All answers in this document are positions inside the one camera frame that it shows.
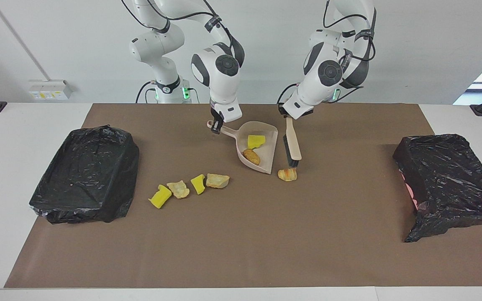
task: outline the dustpan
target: dustpan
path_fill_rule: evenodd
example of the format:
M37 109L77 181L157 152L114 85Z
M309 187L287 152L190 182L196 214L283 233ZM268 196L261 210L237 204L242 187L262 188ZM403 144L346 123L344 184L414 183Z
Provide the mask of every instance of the dustpan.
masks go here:
M211 128L213 121L208 121L207 126ZM220 132L230 136L236 140L237 156L239 160L246 166L260 171L261 173L271 174L273 170L273 158L276 147L276 139L278 138L278 130L276 127L266 124L265 122L249 121L245 122L239 130L233 130L227 126L222 126ZM260 165L256 165L243 157L243 151L248 148L247 141L249 135L263 135L265 136L265 144L253 149L258 156L260 156Z

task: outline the table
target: table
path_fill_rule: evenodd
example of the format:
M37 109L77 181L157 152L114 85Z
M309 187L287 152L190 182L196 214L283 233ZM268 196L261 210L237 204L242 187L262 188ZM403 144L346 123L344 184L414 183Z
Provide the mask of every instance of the table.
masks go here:
M79 128L90 104L11 103L0 114L0 289L21 250L36 215L27 203L53 154L68 132ZM421 105L436 134L458 133L470 141L482 161L482 118L469 108ZM0 299L336 299L398 300L426 296L450 299L482 298L481 288L273 288L273 289L80 289L0 290Z

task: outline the sponge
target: sponge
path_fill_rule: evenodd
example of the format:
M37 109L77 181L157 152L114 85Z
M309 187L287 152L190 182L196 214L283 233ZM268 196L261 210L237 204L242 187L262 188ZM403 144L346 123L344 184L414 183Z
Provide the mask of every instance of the sponge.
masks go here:
M191 179L191 183L193 184L193 187L195 187L198 195L203 193L206 189L206 187L204 187L204 175L199 175L194 179Z
M249 140L247 141L248 149L254 149L262 146L265 143L265 136L263 135L249 135Z
M157 191L151 199L148 199L157 209L161 209L165 202L172 196L172 191L168 188L164 187L163 185L159 185L157 187L159 191Z

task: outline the food scrap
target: food scrap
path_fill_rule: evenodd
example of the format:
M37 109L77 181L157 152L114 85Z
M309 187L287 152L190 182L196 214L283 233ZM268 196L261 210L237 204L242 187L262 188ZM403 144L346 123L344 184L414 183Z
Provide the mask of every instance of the food scrap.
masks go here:
M182 199L189 195L189 189L183 181L167 183L167 186L177 199Z
M243 151L243 157L256 165L260 165L260 156L258 156L258 154L252 149L245 149Z
M191 184L193 184L193 187L197 191L198 195L203 193L204 190L206 189L206 187L204 187L204 175L199 175L199 176L191 179Z
M172 192L164 187L163 185L159 185L157 187L158 191L154 194L151 199L148 199L157 209L161 209L165 202L172 196Z
M249 149L254 149L262 146L265 143L265 136L263 135L249 135L247 145Z
M297 179L297 169L296 168L281 169L278 171L278 177L281 180L284 180L286 182L295 181Z
M206 186L212 188L224 188L230 181L229 176L216 175L214 173L208 173L206 177Z

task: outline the black garbage bag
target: black garbage bag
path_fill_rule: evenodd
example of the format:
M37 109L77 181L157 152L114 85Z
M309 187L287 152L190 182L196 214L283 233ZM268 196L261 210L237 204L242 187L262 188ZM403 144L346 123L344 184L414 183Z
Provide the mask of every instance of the black garbage bag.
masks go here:
M139 148L130 133L100 126L70 132L29 202L54 223L111 222L133 200Z
M482 164L462 136L404 137L393 158L417 209L405 242L482 224Z

